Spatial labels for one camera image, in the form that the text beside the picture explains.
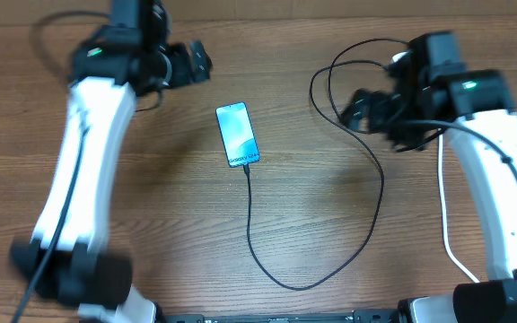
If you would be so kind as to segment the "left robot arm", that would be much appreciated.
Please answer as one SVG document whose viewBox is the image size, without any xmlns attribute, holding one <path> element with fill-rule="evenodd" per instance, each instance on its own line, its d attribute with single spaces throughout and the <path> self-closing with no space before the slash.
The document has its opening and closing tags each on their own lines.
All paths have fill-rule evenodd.
<svg viewBox="0 0 517 323">
<path fill-rule="evenodd" d="M 212 62 L 198 40 L 170 43 L 160 1 L 115 1 L 71 56 L 66 128 L 47 202 L 31 238 L 10 258 L 33 295 L 74 307 L 83 322 L 162 322 L 161 307 L 134 287 L 131 260 L 108 251 L 118 156 L 140 98 L 207 81 Z"/>
</svg>

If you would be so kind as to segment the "blue Galaxy smartphone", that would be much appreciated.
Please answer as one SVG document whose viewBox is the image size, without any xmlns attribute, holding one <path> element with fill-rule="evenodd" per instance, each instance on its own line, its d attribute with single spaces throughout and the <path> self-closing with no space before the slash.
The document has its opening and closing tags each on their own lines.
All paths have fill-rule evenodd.
<svg viewBox="0 0 517 323">
<path fill-rule="evenodd" d="M 215 110 L 223 148 L 232 168 L 258 162 L 259 147 L 244 102 L 219 107 Z"/>
</svg>

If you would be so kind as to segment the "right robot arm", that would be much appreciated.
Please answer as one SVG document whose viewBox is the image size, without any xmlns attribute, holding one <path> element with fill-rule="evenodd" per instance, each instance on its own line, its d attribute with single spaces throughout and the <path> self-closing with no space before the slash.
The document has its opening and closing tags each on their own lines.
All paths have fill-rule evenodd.
<svg viewBox="0 0 517 323">
<path fill-rule="evenodd" d="M 487 279 L 399 303 L 398 322 L 517 322 L 517 106 L 495 69 L 469 70 L 455 35 L 410 40 L 387 73 L 394 90 L 355 92 L 346 128 L 382 133 L 401 152 L 444 137 L 459 158 L 486 247 Z"/>
</svg>

